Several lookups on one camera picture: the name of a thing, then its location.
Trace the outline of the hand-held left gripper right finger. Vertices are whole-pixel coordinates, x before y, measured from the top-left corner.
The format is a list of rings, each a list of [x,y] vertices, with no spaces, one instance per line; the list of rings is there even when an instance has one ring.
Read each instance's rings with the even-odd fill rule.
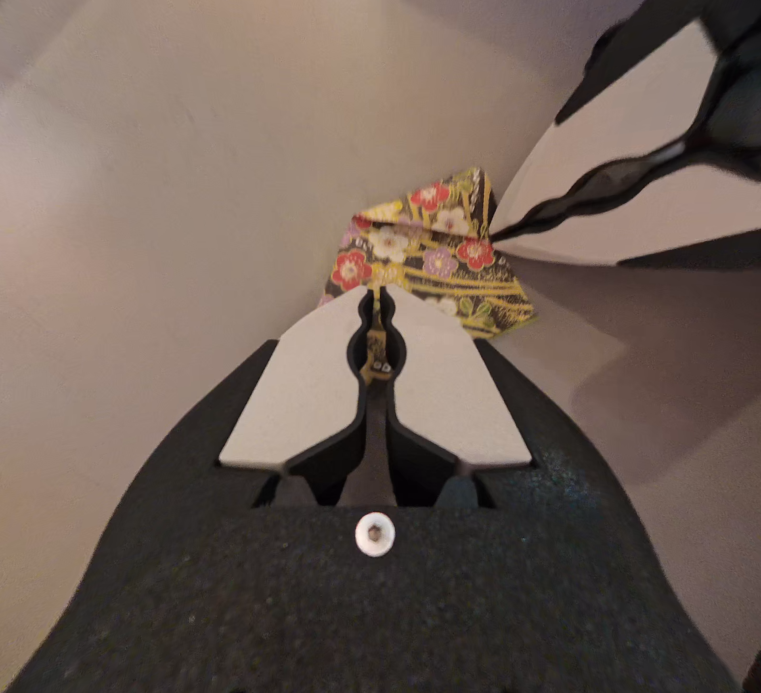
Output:
[[[434,506],[448,482],[527,470],[533,456],[474,340],[400,287],[380,292],[392,377],[386,451],[399,506]]]

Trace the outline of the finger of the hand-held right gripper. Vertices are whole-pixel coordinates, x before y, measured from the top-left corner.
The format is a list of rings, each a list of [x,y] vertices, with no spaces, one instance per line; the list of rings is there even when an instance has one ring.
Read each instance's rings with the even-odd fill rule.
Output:
[[[570,217],[547,231],[495,245],[527,260],[613,266],[759,227],[759,182],[700,164],[655,180],[611,211]]]
[[[647,155],[682,135],[717,60],[707,29],[693,21],[564,122],[553,123],[505,190],[492,234],[566,194],[595,166]]]

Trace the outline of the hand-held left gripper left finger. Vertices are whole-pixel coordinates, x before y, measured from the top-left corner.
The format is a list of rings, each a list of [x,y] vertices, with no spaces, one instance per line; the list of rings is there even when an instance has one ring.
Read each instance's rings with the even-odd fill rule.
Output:
[[[336,506],[366,449],[367,334],[375,295],[357,287],[314,309],[274,346],[219,454],[225,469],[301,479]]]

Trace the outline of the green floral origami paper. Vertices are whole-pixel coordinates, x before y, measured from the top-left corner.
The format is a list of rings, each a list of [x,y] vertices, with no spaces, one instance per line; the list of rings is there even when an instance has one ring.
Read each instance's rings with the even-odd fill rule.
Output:
[[[393,373],[379,308],[386,286],[455,318],[472,338],[493,338],[535,317],[507,256],[490,241],[495,210],[489,177],[474,166],[352,216],[319,306],[360,286],[373,290],[366,384]]]

